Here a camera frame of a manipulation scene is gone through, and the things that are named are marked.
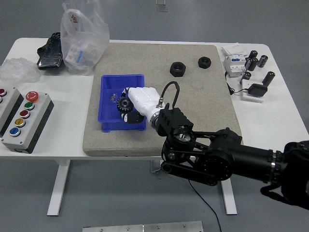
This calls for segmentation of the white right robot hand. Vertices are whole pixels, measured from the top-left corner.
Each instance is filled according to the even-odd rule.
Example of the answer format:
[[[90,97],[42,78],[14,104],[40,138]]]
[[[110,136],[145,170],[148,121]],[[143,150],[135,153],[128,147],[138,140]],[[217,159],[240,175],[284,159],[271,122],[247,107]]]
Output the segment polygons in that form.
[[[146,118],[154,127],[164,107],[163,97],[153,87],[127,87],[117,101],[117,110],[128,124],[141,123]]]

